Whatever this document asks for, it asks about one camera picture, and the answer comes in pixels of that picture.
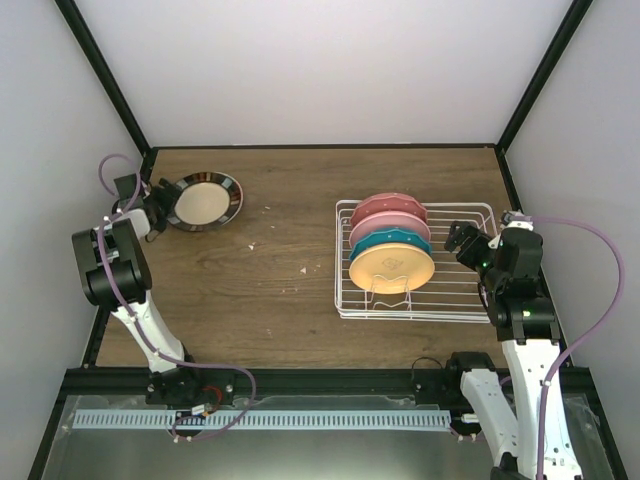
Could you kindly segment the yellow plate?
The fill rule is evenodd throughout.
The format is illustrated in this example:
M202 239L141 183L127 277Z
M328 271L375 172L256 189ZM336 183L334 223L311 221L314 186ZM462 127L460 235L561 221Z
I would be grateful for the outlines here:
M358 288L395 295L416 290L435 274L431 256L419 247L385 243L366 249L351 261L349 277Z

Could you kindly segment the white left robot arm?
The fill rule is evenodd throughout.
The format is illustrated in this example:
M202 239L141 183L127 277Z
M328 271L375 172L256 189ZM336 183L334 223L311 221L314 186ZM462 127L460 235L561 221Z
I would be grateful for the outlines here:
M115 181L118 200L105 225L72 235L85 297L117 318L142 350L149 367L151 403L185 406L204 392L204 379L169 330L152 296L152 276L140 240L166 229L179 190L167 180L139 185L135 175Z

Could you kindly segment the dark striped rim plate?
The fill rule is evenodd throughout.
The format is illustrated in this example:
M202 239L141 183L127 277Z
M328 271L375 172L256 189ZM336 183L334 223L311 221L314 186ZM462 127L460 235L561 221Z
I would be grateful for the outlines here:
M196 172L174 184L181 188L181 195L173 198L168 222L185 232L218 229L234 220L244 203L242 186L226 173Z

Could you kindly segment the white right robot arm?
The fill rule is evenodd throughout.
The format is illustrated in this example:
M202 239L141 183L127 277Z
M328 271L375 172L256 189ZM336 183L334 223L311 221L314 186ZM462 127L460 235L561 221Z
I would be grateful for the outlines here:
M478 292L507 360L514 399L479 353L451 358L447 396L469 402L493 457L493 479L581 479L560 382L560 327L543 291L543 239L532 222L506 216L490 236L474 224L452 223L445 248L479 276Z

